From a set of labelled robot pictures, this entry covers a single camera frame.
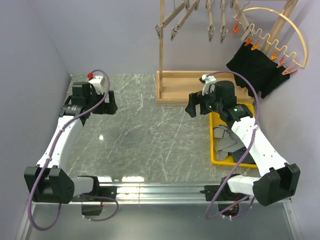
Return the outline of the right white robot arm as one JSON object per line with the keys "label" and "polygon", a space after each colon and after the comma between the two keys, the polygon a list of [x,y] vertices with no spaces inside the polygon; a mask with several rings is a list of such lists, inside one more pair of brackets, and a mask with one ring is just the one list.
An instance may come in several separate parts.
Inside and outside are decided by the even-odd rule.
{"label": "right white robot arm", "polygon": [[203,89],[190,93],[185,111],[196,117],[196,106],[200,114],[217,113],[219,118],[244,144],[259,170],[259,177],[231,174],[220,187],[220,194],[226,200],[237,194],[255,197],[268,206],[296,193],[300,168],[288,163],[271,145],[258,126],[257,116],[245,104],[237,102],[235,87],[231,81],[216,81],[214,77],[201,80]]}

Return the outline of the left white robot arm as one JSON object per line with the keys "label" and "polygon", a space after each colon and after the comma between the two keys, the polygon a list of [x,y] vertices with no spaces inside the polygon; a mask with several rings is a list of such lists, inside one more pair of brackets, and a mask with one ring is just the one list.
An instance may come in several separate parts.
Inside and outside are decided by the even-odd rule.
{"label": "left white robot arm", "polygon": [[97,84],[85,81],[72,85],[71,95],[59,111],[57,127],[46,151],[35,166],[28,166],[24,171],[30,203],[68,204],[82,194],[89,201],[100,197],[96,176],[70,178],[65,168],[90,115],[114,115],[117,109],[114,91],[104,92]]}

